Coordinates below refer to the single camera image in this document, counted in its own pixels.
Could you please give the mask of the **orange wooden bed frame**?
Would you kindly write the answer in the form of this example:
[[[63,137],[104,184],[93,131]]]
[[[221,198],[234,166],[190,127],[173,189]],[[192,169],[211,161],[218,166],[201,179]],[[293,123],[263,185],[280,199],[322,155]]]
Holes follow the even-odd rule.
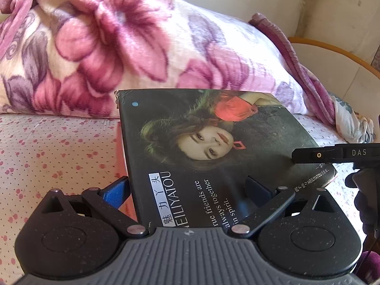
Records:
[[[373,68],[369,63],[365,62],[363,59],[359,58],[358,56],[354,55],[353,53],[350,53],[346,50],[343,50],[342,48],[339,48],[337,46],[334,46],[332,44],[324,43],[321,41],[313,40],[313,39],[305,39],[301,37],[289,37],[289,42],[292,44],[305,44],[310,46],[315,46],[318,48],[323,48],[326,50],[330,50],[332,52],[338,53],[340,55],[344,55],[345,57],[349,58],[350,60],[354,61],[355,63],[359,64],[363,68],[365,68],[367,71],[375,75],[378,79],[380,79],[379,71]]]

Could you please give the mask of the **black box lid with portrait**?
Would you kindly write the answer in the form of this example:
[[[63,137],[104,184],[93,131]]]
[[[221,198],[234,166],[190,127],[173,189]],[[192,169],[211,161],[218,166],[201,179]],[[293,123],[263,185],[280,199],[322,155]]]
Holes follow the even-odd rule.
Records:
[[[116,94],[135,211],[146,227],[230,228],[280,186],[307,198],[336,169],[295,164],[316,142],[272,95],[223,90]]]

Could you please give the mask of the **cherry print bed sheet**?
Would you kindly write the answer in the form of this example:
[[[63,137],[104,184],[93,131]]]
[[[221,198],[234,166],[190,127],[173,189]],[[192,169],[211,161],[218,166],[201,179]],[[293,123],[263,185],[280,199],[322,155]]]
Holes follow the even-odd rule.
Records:
[[[1,115],[1,282],[23,272],[14,242],[52,188],[79,194],[124,175],[117,162],[117,120]]]

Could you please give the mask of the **pink floral fleece blanket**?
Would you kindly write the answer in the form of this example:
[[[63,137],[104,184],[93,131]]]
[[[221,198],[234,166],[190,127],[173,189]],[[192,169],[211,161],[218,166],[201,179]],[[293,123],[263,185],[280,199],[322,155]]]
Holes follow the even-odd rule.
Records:
[[[264,15],[184,0],[1,0],[1,111],[116,119],[115,91],[204,88],[275,96],[350,143],[371,119],[328,93]]]

